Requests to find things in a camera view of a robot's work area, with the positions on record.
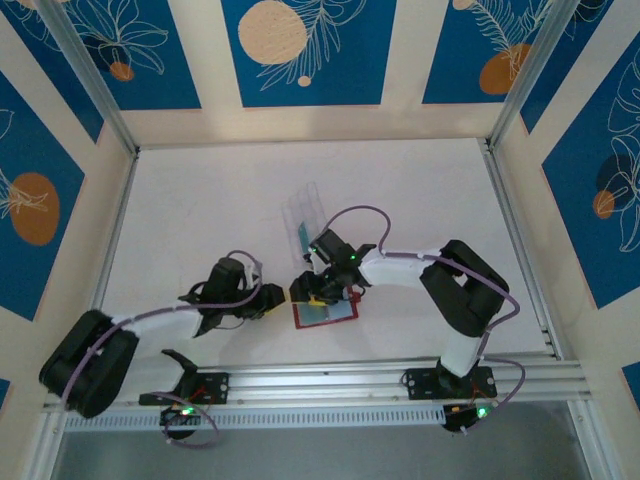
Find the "white leaf drawing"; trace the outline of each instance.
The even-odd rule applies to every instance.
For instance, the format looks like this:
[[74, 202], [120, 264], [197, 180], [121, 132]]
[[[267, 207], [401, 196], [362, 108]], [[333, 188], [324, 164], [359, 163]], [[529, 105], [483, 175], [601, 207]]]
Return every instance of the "white leaf drawing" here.
[[564, 29], [564, 33], [571, 40], [575, 40], [578, 23], [596, 22], [602, 15], [607, 3], [609, 3], [609, 0], [601, 0], [599, 3], [595, 4], [592, 1], [582, 0], [576, 7], [576, 11], [573, 13], [571, 20], [569, 20], [567, 27]]
[[614, 134], [632, 135], [640, 127], [640, 50], [627, 65], [609, 110], [608, 128]]
[[638, 224], [640, 224], [640, 204], [634, 202], [634, 208], [627, 208], [620, 214], [620, 232], [622, 235], [620, 251], [633, 252], [640, 245]]
[[[0, 141], [9, 133], [14, 112], [0, 109]], [[21, 208], [33, 208], [46, 212], [48, 209], [43, 202], [47, 198], [44, 195], [30, 195], [15, 187], [0, 168], [0, 219], [5, 218], [11, 210], [20, 212]]]
[[532, 0], [522, 15], [516, 16], [510, 0], [475, 0], [466, 10], [473, 13], [480, 33], [489, 39], [493, 49], [509, 58], [510, 78], [518, 74], [522, 51], [514, 48], [526, 43], [540, 28], [554, 0]]
[[304, 23], [307, 41], [304, 49], [294, 59], [276, 65], [263, 65], [258, 78], [264, 78], [260, 91], [264, 91], [278, 82], [291, 84], [301, 77], [312, 79], [323, 63], [331, 60], [332, 52], [340, 52], [340, 34], [338, 28], [357, 17], [367, 0], [359, 3], [353, 12], [347, 12], [346, 5], [356, 0], [290, 0], [288, 5]]
[[[36, 10], [17, 0], [0, 1], [10, 8], [31, 36], [59, 51]], [[110, 71], [109, 67], [118, 62], [128, 67], [148, 68], [159, 75], [164, 73], [164, 63], [153, 49], [167, 42], [169, 32], [138, 20], [138, 0], [69, 0], [61, 5], [99, 69]]]

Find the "metal frame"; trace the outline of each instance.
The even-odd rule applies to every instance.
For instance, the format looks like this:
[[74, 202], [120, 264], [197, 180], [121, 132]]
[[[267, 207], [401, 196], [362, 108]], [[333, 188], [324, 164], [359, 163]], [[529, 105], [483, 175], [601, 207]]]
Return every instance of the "metal frame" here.
[[64, 7], [55, 0], [33, 0], [38, 15], [51, 32], [60, 51], [73, 69], [102, 118], [111, 125], [114, 134], [125, 150], [137, 154], [138, 147], [120, 115], [120, 109], [104, 79], [100, 75], [89, 52], [76, 33]]
[[524, 105], [529, 93], [531, 93], [531, 89], [538, 81], [542, 69], [547, 64], [547, 60], [549, 60], [553, 49], [562, 37], [564, 29], [575, 13], [580, 1], [562, 0], [555, 2], [551, 6], [549, 16], [542, 24], [540, 32], [533, 42], [534, 46], [513, 82], [496, 123], [491, 129], [487, 139], [491, 152], [495, 152], [509, 130], [509, 126], [520, 114], [522, 105]]
[[[513, 401], [567, 401], [580, 443], [593, 478], [622, 478], [615, 452], [604, 440], [600, 419], [596, 413], [586, 378], [577, 361], [567, 360], [567, 343], [554, 328], [550, 309], [537, 279], [533, 259], [528, 253], [526, 232], [517, 209], [512, 204], [508, 182], [502, 162], [496, 159], [499, 145], [508, 127], [518, 115], [542, 68], [562, 35], [564, 26], [580, 0], [556, 2], [549, 19], [540, 30], [536, 48], [525, 62], [490, 137], [480, 141], [485, 164], [502, 210], [512, 244], [523, 272], [531, 301], [541, 330], [547, 339], [546, 354], [513, 356], [527, 369], [527, 382]], [[40, 16], [61, 47], [65, 57], [105, 120], [112, 126], [121, 144], [134, 157], [122, 192], [114, 226], [105, 252], [105, 261], [92, 300], [93, 308], [100, 308], [107, 288], [118, 239], [125, 217], [129, 195], [133, 187], [138, 147], [124, 123], [117, 104], [104, 80], [91, 61], [80, 38], [63, 8], [54, 0], [34, 0]], [[433, 367], [435, 359], [355, 362], [339, 364], [284, 365], [265, 367], [209, 367], [204, 371], [224, 370], [231, 374], [228, 405], [216, 409], [216, 415], [229, 428], [291, 428], [309, 421], [316, 426], [340, 426], [345, 421], [353, 424], [367, 422], [433, 423], [438, 420], [442, 402], [409, 401], [406, 387], [400, 383], [408, 368]], [[519, 369], [503, 364], [493, 365], [499, 398], [513, 389], [519, 378]], [[27, 456], [24, 480], [49, 480], [66, 426], [84, 431], [127, 428], [136, 430], [156, 428], [150, 420], [157, 408], [140, 407], [136, 399], [119, 399], [106, 415], [111, 421], [86, 422], [74, 414], [60, 412], [56, 398], [50, 398], [37, 425], [39, 435], [34, 437]], [[420, 416], [418, 411], [429, 411]], [[338, 412], [337, 420], [324, 416]], [[268, 418], [268, 425], [261, 425]]]

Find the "orange dot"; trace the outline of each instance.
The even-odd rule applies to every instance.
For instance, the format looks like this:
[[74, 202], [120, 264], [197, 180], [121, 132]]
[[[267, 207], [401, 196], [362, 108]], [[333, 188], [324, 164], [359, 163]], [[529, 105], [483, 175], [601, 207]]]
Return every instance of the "orange dot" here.
[[130, 82], [133, 80], [133, 69], [122, 62], [113, 62], [109, 67], [109, 72], [115, 77], [116, 80], [121, 82]]
[[39, 173], [23, 173], [12, 186], [32, 197], [46, 195], [38, 203], [40, 208], [22, 204], [9, 211], [14, 230], [25, 242], [37, 247], [46, 245], [56, 234], [60, 220], [60, 199], [56, 187]]
[[530, 49], [531, 45], [519, 43], [495, 55], [480, 72], [480, 89], [488, 95], [509, 93]]
[[598, 218], [606, 220], [613, 214], [615, 202], [611, 192], [602, 190], [593, 199], [593, 211], [596, 212]]

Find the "purple cable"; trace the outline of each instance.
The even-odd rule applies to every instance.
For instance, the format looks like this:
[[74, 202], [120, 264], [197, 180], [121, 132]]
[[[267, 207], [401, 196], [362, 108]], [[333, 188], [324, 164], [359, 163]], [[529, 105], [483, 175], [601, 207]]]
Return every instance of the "purple cable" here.
[[436, 255], [423, 255], [422, 257], [418, 257], [417, 254], [414, 253], [405, 253], [405, 252], [395, 252], [395, 253], [384, 253], [383, 251], [383, 246], [384, 246], [384, 242], [387, 240], [387, 237], [389, 236], [389, 233], [391, 232], [391, 217], [389, 216], [389, 214], [387, 212], [385, 212], [384, 210], [378, 208], [378, 207], [374, 207], [373, 205], [354, 205], [353, 207], [348, 207], [345, 208], [344, 210], [340, 210], [338, 213], [336, 213], [333, 217], [331, 217], [331, 219], [327, 222], [327, 224], [324, 226], [324, 228], [322, 229], [322, 231], [326, 231], [329, 226], [340, 216], [344, 215], [347, 212], [351, 212], [353, 210], [372, 210], [374, 212], [379, 213], [380, 215], [382, 215], [384, 217], [384, 219], [387, 221], [387, 227], [384, 231], [384, 233], [382, 234], [382, 237], [380, 238], [380, 241], [378, 242], [378, 251], [380, 252], [381, 255], [383, 256], [387, 256], [387, 257], [396, 257], [396, 258], [422, 258], [422, 259], [426, 259], [426, 260], [432, 260], [434, 262], [440, 262], [440, 263], [444, 263], [445, 265], [449, 265], [450, 267], [455, 268], [456, 270], [461, 271], [462, 273], [466, 274], [468, 277], [471, 277], [483, 284], [485, 284], [487, 287], [489, 287], [490, 289], [494, 290], [495, 292], [497, 292], [498, 294], [500, 294], [501, 296], [503, 296], [509, 303], [511, 303], [511, 305], [513, 305], [513, 311], [503, 315], [502, 317], [500, 317], [499, 319], [495, 320], [493, 323], [491, 323], [489, 326], [487, 326], [487, 328], [485, 329], [485, 332], [482, 336], [482, 341], [480, 342], [480, 347], [478, 348], [478, 356], [482, 355], [482, 353], [484, 352], [485, 348], [487, 347], [487, 343], [489, 342], [489, 335], [491, 334], [491, 331], [497, 327], [498, 325], [500, 325], [501, 323], [506, 322], [507, 320], [512, 319], [513, 317], [515, 317], [516, 315], [518, 315], [520, 313], [520, 304], [518, 303], [518, 301], [509, 294], [509, 292], [503, 290], [502, 288], [500, 288], [500, 286], [496, 285], [495, 283], [493, 283], [491, 280], [489, 280], [488, 278], [483, 277], [482, 275], [474, 272], [473, 270], [471, 270], [470, 268], [465, 267], [464, 265], [460, 265], [458, 262], [448, 259], [448, 258], [444, 258], [444, 257], [438, 257]]
[[[436, 256], [436, 255], [426, 255], [425, 254], [425, 255], [418, 256], [415, 253], [408, 253], [408, 252], [384, 252], [382, 247], [384, 246], [384, 242], [386, 241], [387, 237], [389, 236], [389, 233], [391, 232], [391, 217], [389, 217], [389, 215], [385, 211], [381, 210], [378, 207], [374, 207], [372, 205], [355, 205], [353, 207], [345, 208], [344, 210], [339, 211], [333, 217], [331, 217], [331, 219], [327, 222], [327, 224], [323, 228], [323, 231], [327, 230], [329, 228], [329, 225], [331, 225], [336, 220], [336, 218], [338, 218], [339, 216], [341, 216], [341, 215], [343, 215], [343, 214], [345, 214], [347, 212], [350, 212], [352, 210], [373, 210], [374, 212], [378, 212], [380, 215], [382, 215], [385, 218], [385, 220], [387, 221], [387, 228], [385, 229], [384, 233], [382, 234], [382, 237], [380, 238], [380, 241], [378, 242], [378, 251], [380, 252], [381, 255], [387, 256], [387, 257], [392, 257], [392, 258], [393, 257], [395, 257], [395, 258], [419, 258], [419, 259], [423, 259], [423, 260], [431, 260], [431, 261], [434, 261], [434, 262], [444, 263], [445, 265], [448, 265], [450, 267], [455, 268], [456, 270], [459, 270], [460, 272], [464, 273], [468, 277], [471, 277], [471, 278], [483, 283], [484, 285], [486, 285], [487, 287], [489, 287], [493, 291], [495, 291], [498, 294], [500, 294], [502, 297], [505, 298], [505, 300], [509, 301], [509, 303], [511, 303], [511, 305], [513, 305], [513, 310], [511, 312], [503, 315], [502, 317], [500, 317], [499, 319], [495, 320], [493, 323], [491, 323], [490, 325], [487, 326], [487, 328], [484, 331], [484, 334], [482, 335], [482, 340], [480, 342], [480, 346], [478, 347], [478, 357], [482, 356], [482, 353], [484, 352], [485, 348], [487, 347], [487, 343], [489, 342], [489, 336], [491, 334], [491, 331], [495, 327], [497, 327], [498, 325], [506, 322], [507, 320], [512, 319], [513, 317], [518, 315], [518, 313], [520, 313], [520, 304], [518, 303], [518, 301], [511, 294], [509, 294], [509, 292], [507, 292], [506, 290], [502, 289], [499, 285], [496, 285], [495, 283], [493, 283], [488, 278], [483, 277], [479, 273], [474, 272], [470, 268], [465, 267], [464, 265], [461, 265], [461, 264], [459, 264], [458, 262], [456, 262], [454, 260], [451, 260], [449, 258], [439, 257], [439, 256]], [[493, 357], [491, 357], [491, 358], [490, 357], [484, 357], [484, 358], [485, 358], [485, 360], [489, 360], [489, 361], [492, 361], [492, 362], [509, 363], [509, 364], [515, 365], [517, 367], [520, 367], [520, 369], [522, 370], [522, 376], [520, 377], [520, 381], [518, 382], [516, 387], [504, 398], [504, 400], [498, 404], [498, 406], [496, 407], [496, 410], [498, 410], [498, 408], [501, 408], [503, 405], [505, 405], [507, 402], [509, 402], [509, 400], [511, 400], [515, 396], [515, 394], [518, 393], [518, 390], [520, 390], [520, 388], [524, 384], [525, 379], [526, 379], [525, 368], [522, 366], [522, 364], [520, 364], [520, 363], [518, 363], [518, 362], [516, 362], [514, 360], [507, 360], [507, 359], [493, 358]]]
[[169, 421], [166, 423], [166, 425], [164, 426], [164, 429], [162, 430], [162, 434], [167, 439], [167, 443], [169, 445], [175, 445], [176, 447], [187, 448], [189, 450], [206, 450], [208, 448], [214, 447], [216, 443], [218, 443], [218, 440], [220, 438], [220, 431], [218, 430], [218, 426], [216, 425], [216, 422], [213, 420], [213, 418], [207, 412], [204, 411], [204, 409], [200, 408], [197, 405], [194, 405], [189, 400], [180, 398], [177, 395], [173, 395], [172, 393], [152, 392], [151, 395], [156, 395], [158, 397], [166, 398], [168, 400], [173, 400], [174, 402], [181, 403], [182, 405], [186, 405], [187, 407], [193, 408], [196, 412], [198, 412], [202, 416], [202, 418], [204, 418], [207, 422], [209, 422], [209, 424], [213, 427], [213, 430], [216, 432], [216, 436], [214, 437], [214, 439], [209, 440], [208, 442], [195, 443], [195, 444], [186, 443], [186, 442], [177, 442], [169, 436], [169, 427], [171, 426], [171, 422]]
[[138, 322], [140, 320], [145, 320], [145, 319], [148, 319], [148, 318], [156, 317], [158, 315], [164, 315], [165, 313], [182, 312], [182, 311], [186, 311], [186, 310], [199, 310], [201, 308], [235, 308], [235, 307], [241, 307], [242, 305], [245, 305], [245, 304], [249, 303], [251, 300], [253, 300], [256, 297], [256, 295], [258, 295], [258, 291], [262, 287], [262, 264], [258, 260], [256, 260], [253, 255], [251, 255], [250, 253], [245, 252], [243, 250], [233, 250], [233, 251], [231, 251], [231, 252], [229, 252], [227, 254], [227, 257], [229, 257], [231, 255], [234, 255], [236, 253], [240, 253], [240, 254], [245, 255], [246, 257], [250, 258], [251, 261], [255, 264], [256, 269], [258, 270], [258, 283], [256, 284], [256, 288], [251, 293], [251, 295], [249, 295], [244, 300], [242, 300], [240, 302], [235, 302], [235, 303], [206, 303], [206, 304], [200, 304], [200, 305], [178, 305], [178, 306], [175, 306], [175, 307], [158, 308], [156, 310], [151, 310], [151, 311], [146, 312], [146, 313], [141, 313], [139, 315], [136, 315], [135, 317], [127, 318], [125, 320], [122, 320], [122, 321], [116, 323], [111, 328], [109, 328], [109, 330], [104, 332], [100, 336], [100, 338], [98, 338], [96, 343], [94, 343], [87, 350], [87, 353], [84, 355], [84, 357], [82, 357], [82, 360], [80, 360], [80, 362], [78, 363], [78, 366], [76, 367], [76, 369], [73, 371], [73, 373], [69, 377], [69, 381], [67, 382], [67, 385], [64, 387], [64, 391], [62, 392], [62, 397], [60, 397], [60, 403], [63, 405], [63, 407], [64, 408], [67, 407], [67, 403], [69, 401], [69, 395], [71, 394], [71, 390], [73, 389], [73, 386], [76, 384], [76, 382], [78, 381], [78, 378], [80, 377], [80, 375], [84, 371], [85, 367], [87, 366], [87, 363], [89, 363], [89, 360], [91, 360], [91, 357], [93, 357], [98, 352], [98, 350], [100, 350], [100, 347], [109, 338], [111, 338], [111, 336], [114, 333], [116, 333], [121, 328], [123, 328], [123, 327], [125, 327], [125, 326], [127, 326], [127, 325], [129, 325], [131, 323]]
[[389, 236], [389, 232], [391, 231], [391, 217], [387, 212], [385, 212], [384, 210], [378, 207], [374, 207], [373, 205], [354, 205], [353, 207], [340, 210], [333, 217], [331, 217], [331, 219], [327, 222], [327, 224], [324, 226], [322, 231], [323, 232], [326, 231], [329, 228], [329, 225], [331, 225], [336, 220], [336, 218], [344, 215], [347, 212], [351, 212], [353, 210], [373, 210], [374, 212], [378, 212], [380, 215], [382, 215], [384, 219], [387, 221], [387, 228], [385, 229], [384, 233], [382, 234], [382, 238], [380, 238], [380, 242], [378, 243], [378, 251], [382, 253], [382, 245], [384, 245], [384, 241], [387, 239], [387, 237]]
[[[518, 368], [520, 368], [520, 380], [518, 380], [518, 383], [516, 384], [516, 386], [513, 388], [513, 390], [511, 390], [509, 392], [509, 394], [504, 397], [504, 400], [502, 400], [501, 402], [498, 403], [498, 405], [496, 406], [496, 408], [493, 409], [493, 412], [497, 412], [499, 409], [501, 409], [502, 407], [504, 407], [513, 397], [516, 396], [516, 393], [518, 393], [518, 391], [522, 388], [522, 385], [524, 385], [525, 380], [527, 379], [527, 371], [524, 368], [524, 365], [522, 365], [519, 362], [516, 362], [515, 360], [508, 360], [506, 358], [497, 358], [497, 357], [484, 357], [485, 360], [487, 360], [488, 362], [495, 362], [495, 363], [508, 363], [510, 365], [516, 366]], [[482, 422], [476, 422], [473, 425], [471, 425], [469, 428], [467, 428], [464, 431], [464, 434], [466, 435], [467, 432], [469, 432], [470, 430], [473, 430], [474, 428], [477, 428], [478, 425], [480, 425]]]

